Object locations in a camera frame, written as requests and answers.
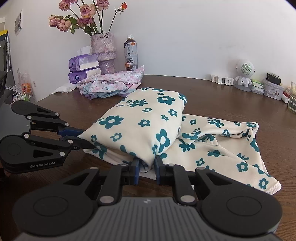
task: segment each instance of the white cylindrical object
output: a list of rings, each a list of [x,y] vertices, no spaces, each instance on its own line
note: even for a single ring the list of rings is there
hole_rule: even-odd
[[[285,102],[286,104],[288,104],[288,102],[289,102],[289,98],[288,98],[287,96],[285,96],[285,95],[283,95],[283,96],[281,97],[281,100],[282,100],[283,102]]]

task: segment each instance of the wooden tabletop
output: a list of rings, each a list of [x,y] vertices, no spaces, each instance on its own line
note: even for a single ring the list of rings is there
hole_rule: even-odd
[[[276,234],[284,241],[296,240],[296,115],[287,109],[287,104],[233,86],[191,78],[145,75],[140,87],[184,94],[188,100],[185,114],[259,123],[256,140],[262,159],[269,174],[282,184],[282,189],[274,195],[283,207],[283,218]],[[70,126],[87,129],[121,99],[113,96],[88,100],[74,90],[68,94],[50,95],[38,105],[58,112]],[[34,134],[58,139],[54,133]],[[11,176],[0,190],[0,234],[3,241],[13,240],[19,234],[11,215],[18,198],[92,166],[110,168],[110,164],[80,150],[72,151],[62,167]],[[141,178],[138,186],[125,186],[123,190],[124,196],[172,195],[171,188],[157,186],[155,181],[147,178]]]

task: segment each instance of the purple tissue package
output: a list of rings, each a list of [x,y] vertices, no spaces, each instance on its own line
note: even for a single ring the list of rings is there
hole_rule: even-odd
[[[99,61],[96,54],[83,54],[69,60],[69,69],[71,72],[77,72],[99,67]]]
[[[87,69],[84,71],[79,72],[71,72],[69,74],[69,81],[72,84],[76,84],[77,82],[86,79],[89,76],[92,76],[94,74],[101,74],[100,68],[93,68],[93,69]]]

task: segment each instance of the bouquet of roses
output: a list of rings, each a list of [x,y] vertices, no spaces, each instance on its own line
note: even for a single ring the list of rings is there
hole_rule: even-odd
[[[51,15],[49,19],[49,27],[57,27],[60,31],[68,32],[71,31],[72,34],[75,33],[75,29],[82,29],[84,32],[90,36],[93,34],[104,34],[106,32],[103,31],[103,13],[104,10],[109,8],[108,0],[93,0],[93,4],[87,5],[81,0],[82,4],[79,5],[78,0],[62,0],[59,3],[59,8],[63,11],[70,10],[73,14],[68,15],[66,17]],[[74,12],[74,7],[79,7],[80,9],[80,17]],[[123,12],[127,8],[126,3],[122,3],[122,5],[116,10],[110,25],[109,31],[111,30],[113,21],[118,12]],[[94,16],[98,14],[99,18],[99,30],[95,23]]]

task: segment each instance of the glass of liquid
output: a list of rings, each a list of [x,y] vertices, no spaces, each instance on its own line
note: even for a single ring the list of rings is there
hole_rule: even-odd
[[[296,83],[291,82],[290,99],[288,109],[296,114]]]

